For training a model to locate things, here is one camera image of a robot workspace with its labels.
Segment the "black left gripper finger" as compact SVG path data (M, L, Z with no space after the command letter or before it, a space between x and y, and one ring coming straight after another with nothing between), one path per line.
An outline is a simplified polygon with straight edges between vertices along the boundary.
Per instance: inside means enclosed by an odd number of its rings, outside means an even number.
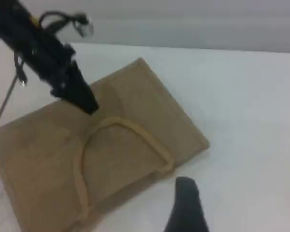
M76 61L72 61L69 65L65 78L62 84L62 99L77 106L86 114L97 111L98 103Z
M95 112L95 96L83 79L70 79L61 87L52 89L51 94L73 104L86 114Z

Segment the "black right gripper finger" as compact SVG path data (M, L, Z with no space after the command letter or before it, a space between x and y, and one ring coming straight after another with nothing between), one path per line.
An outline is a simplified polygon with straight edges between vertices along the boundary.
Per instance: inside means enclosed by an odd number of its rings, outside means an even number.
M199 190L189 177L177 177L175 200L165 232L208 232Z

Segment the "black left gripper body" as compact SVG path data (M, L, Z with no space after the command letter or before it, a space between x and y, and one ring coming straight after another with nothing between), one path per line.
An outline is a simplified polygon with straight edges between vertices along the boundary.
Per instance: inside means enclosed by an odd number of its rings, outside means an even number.
M64 83L75 50L63 45L55 35L37 26L6 26L4 42L14 51L16 78L22 84L28 82L24 63L52 89Z

